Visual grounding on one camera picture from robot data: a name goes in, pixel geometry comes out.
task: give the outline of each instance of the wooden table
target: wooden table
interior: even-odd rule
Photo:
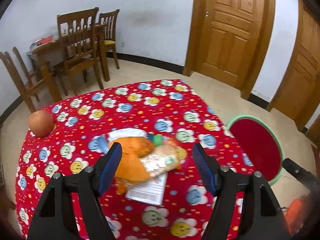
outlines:
[[[110,77],[109,77],[109,70],[108,70],[108,64],[107,64],[106,50],[105,50],[105,45],[104,45],[104,40],[103,40],[103,37],[104,37],[103,27],[104,27],[104,25],[96,25],[95,29],[96,29],[96,33],[98,36],[97,52],[98,52],[98,56],[100,59],[101,67],[103,69],[103,79],[107,82],[110,80]],[[41,45],[41,46],[39,46],[39,47],[37,47],[27,53],[29,55],[29,57],[31,55],[37,56],[37,60],[39,62],[42,77],[44,79],[44,82],[46,83],[46,85],[49,88],[49,92],[50,92],[54,102],[61,101],[62,98],[61,98],[59,90],[58,90],[52,76],[50,75],[49,67],[46,64],[45,55],[49,51],[57,50],[59,48],[60,48],[60,41],[59,41],[59,39],[56,39],[56,40],[47,42],[47,43],[45,43],[45,44],[43,44],[43,45]],[[32,62],[32,67],[36,73],[37,72],[39,73],[39,71],[37,71],[37,69],[36,69],[36,65],[34,64],[34,62]],[[40,73],[37,75],[37,78],[38,79],[41,78]]]

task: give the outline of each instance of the tiled floor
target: tiled floor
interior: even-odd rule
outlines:
[[[167,70],[123,60],[119,60],[120,69],[117,70],[112,59],[108,59],[108,63],[111,80],[103,82],[104,88],[140,81],[181,78],[204,99],[225,124],[239,114],[250,114],[263,120],[280,139],[285,156],[291,158],[306,170],[316,173],[310,141],[297,131],[295,123],[291,119],[276,109],[269,113],[242,99],[239,91],[233,87],[199,73],[193,73],[191,77],[186,77]],[[84,84],[81,75],[78,76],[76,83],[79,94],[99,90],[93,72],[89,72],[88,83]],[[68,89],[70,91],[69,96],[73,96],[70,88]],[[52,103],[47,91],[39,96],[41,106]],[[28,130],[27,119],[29,115],[30,112],[26,104],[22,103],[6,119],[1,130],[0,160],[4,165],[6,189],[12,200],[14,200],[15,192],[15,170],[21,146]],[[292,200],[307,193],[307,190],[287,172],[283,173],[281,179],[272,186],[272,189],[281,206],[288,206]],[[15,213],[11,212],[9,218],[12,225],[18,229]]]

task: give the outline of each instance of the green stool rim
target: green stool rim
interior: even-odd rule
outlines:
[[[250,120],[253,120],[259,124],[261,124],[268,132],[269,134],[273,137],[273,139],[275,140],[277,146],[278,146],[278,149],[279,149],[279,152],[280,152],[280,158],[281,158],[281,161],[283,162],[284,161],[284,152],[283,152],[283,149],[281,147],[281,144],[280,144],[280,141],[278,139],[278,137],[275,135],[275,133],[271,130],[271,128],[266,124],[264,123],[263,121],[261,121],[260,119],[258,119],[257,117],[254,117],[252,115],[248,115],[248,114],[242,114],[242,115],[239,115],[239,116],[236,116],[234,117],[233,119],[231,119],[228,124],[227,124],[227,128],[228,130],[230,130],[231,126],[238,120],[241,120],[241,119],[250,119]],[[268,181],[269,185],[272,186],[274,185],[280,178],[281,178],[281,175],[283,173],[284,169],[281,165],[281,168],[280,170],[278,171],[277,175],[270,181]]]

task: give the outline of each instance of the green object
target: green object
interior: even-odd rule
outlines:
[[[284,152],[283,152],[283,149],[281,147],[281,144],[280,144],[280,141],[278,139],[278,137],[275,135],[275,133],[271,130],[271,128],[266,124],[264,123],[263,121],[261,121],[260,119],[252,116],[252,115],[248,115],[248,114],[243,114],[243,115],[239,115],[239,116],[236,116],[235,118],[233,118],[232,120],[230,120],[227,124],[227,128],[228,130],[230,130],[231,126],[238,120],[240,119],[250,119],[250,120],[253,120],[259,124],[261,124],[268,132],[269,134],[273,137],[273,139],[275,140],[276,144],[278,145],[278,149],[279,149],[279,153],[280,153],[280,158],[281,158],[281,161],[283,162],[284,161]],[[270,181],[268,181],[269,185],[272,186],[273,184],[275,184],[280,178],[281,178],[281,175],[284,171],[284,168],[281,167],[280,170],[278,171],[278,174]]]
[[[155,146],[160,146],[163,143],[163,137],[161,134],[155,135],[152,140]]]

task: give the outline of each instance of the red object on table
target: red object on table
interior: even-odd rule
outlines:
[[[192,159],[191,148],[200,142],[220,165],[251,174],[243,151],[232,134],[205,102],[182,80],[158,80],[109,88],[68,98],[44,108],[52,113],[56,128],[45,138],[30,131],[24,141],[16,184],[17,212],[23,235],[54,172],[71,175],[94,165],[103,154],[96,136],[121,128],[138,128],[175,137],[187,151],[181,169],[168,173],[164,200],[152,206],[117,195],[113,183],[100,204],[117,239],[200,239],[215,199],[206,192]],[[228,238],[236,236],[243,194],[237,195]],[[88,238],[78,198],[73,195],[76,222]]]
[[[42,38],[42,39],[40,40],[40,44],[45,44],[45,43],[47,43],[47,42],[49,42],[49,41],[52,41],[52,40],[53,40],[53,35],[50,35],[50,36],[48,36],[48,37]]]

